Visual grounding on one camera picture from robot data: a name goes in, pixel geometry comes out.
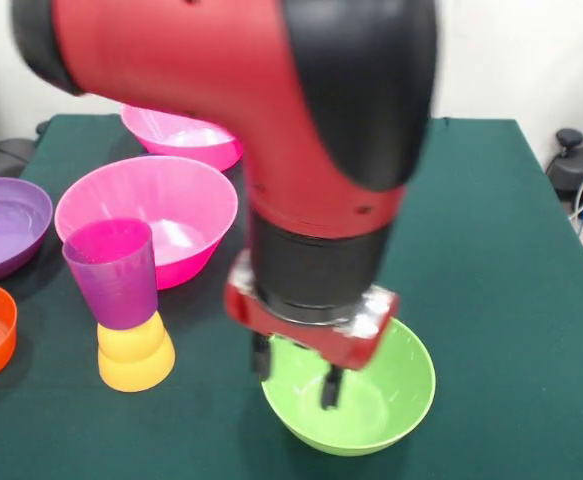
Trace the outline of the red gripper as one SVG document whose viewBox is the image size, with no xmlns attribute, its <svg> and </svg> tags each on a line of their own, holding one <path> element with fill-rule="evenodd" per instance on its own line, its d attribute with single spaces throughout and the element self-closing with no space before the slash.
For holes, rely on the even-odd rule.
<svg viewBox="0 0 583 480">
<path fill-rule="evenodd" d="M 286 319 L 267 306 L 256 293 L 250 251 L 242 250 L 227 279 L 225 304 L 229 315 L 252 331 L 251 367 L 259 378 L 271 375 L 270 335 L 279 335 L 318 352 L 330 366 L 321 391 L 324 410 L 338 405 L 344 369 L 362 369 L 377 350 L 398 296 L 373 285 L 363 293 L 350 313 L 338 315 L 331 324 L 303 324 Z"/>
</svg>

